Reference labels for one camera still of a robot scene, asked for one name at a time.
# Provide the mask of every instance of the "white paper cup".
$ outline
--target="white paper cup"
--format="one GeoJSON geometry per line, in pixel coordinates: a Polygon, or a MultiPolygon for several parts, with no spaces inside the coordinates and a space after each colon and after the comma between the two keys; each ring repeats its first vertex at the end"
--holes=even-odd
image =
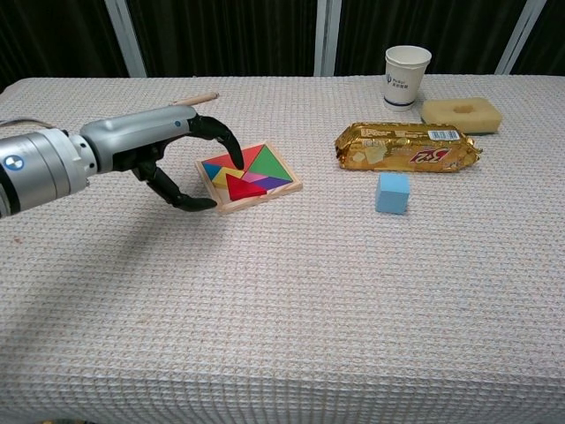
{"type": "Polygon", "coordinates": [[[385,106],[391,110],[408,110],[416,101],[432,53],[418,46],[395,46],[387,49],[385,59],[385,106]]]}

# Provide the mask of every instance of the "blue puzzle piece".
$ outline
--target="blue puzzle piece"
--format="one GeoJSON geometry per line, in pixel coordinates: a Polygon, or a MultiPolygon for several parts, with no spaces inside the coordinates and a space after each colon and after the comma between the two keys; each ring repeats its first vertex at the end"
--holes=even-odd
{"type": "Polygon", "coordinates": [[[212,181],[214,177],[218,175],[218,172],[220,172],[220,169],[222,168],[219,165],[213,165],[212,163],[206,163],[206,162],[203,162],[202,166],[204,167],[204,170],[208,174],[208,178],[210,178],[210,181],[212,181]]]}
{"type": "Polygon", "coordinates": [[[377,184],[375,208],[377,212],[403,214],[408,204],[410,184],[408,177],[396,172],[382,172],[377,184]]]}

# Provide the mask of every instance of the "purple triangle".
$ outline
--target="purple triangle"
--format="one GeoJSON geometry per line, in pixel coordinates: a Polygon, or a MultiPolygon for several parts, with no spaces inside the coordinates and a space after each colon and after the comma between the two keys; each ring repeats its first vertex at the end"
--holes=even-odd
{"type": "Polygon", "coordinates": [[[253,181],[254,184],[263,187],[265,190],[271,190],[273,188],[277,188],[280,186],[286,186],[291,182],[292,181],[289,181],[288,179],[280,179],[275,177],[268,177],[268,178],[259,179],[257,181],[253,181]]]}

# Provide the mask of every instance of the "green triangle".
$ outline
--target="green triangle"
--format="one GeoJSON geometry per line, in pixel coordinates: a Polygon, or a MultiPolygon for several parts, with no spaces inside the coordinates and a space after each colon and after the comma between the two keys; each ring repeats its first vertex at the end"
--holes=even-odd
{"type": "Polygon", "coordinates": [[[249,167],[249,172],[292,181],[292,177],[267,146],[261,149],[252,165],[249,167]]]}

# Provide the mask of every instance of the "black curtain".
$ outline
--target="black curtain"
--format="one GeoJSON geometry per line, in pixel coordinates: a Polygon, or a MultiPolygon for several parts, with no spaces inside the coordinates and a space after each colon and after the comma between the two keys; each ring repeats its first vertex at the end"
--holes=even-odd
{"type": "Polygon", "coordinates": [[[565,1],[547,0],[512,73],[565,76],[565,1]]]}
{"type": "Polygon", "coordinates": [[[0,91],[28,77],[127,77],[103,0],[2,0],[0,91]]]}
{"type": "Polygon", "coordinates": [[[128,0],[152,77],[313,75],[316,0],[128,0]]]}
{"type": "Polygon", "coordinates": [[[385,51],[397,44],[429,49],[430,73],[493,73],[524,3],[343,0],[335,74],[383,74],[385,51]]]}

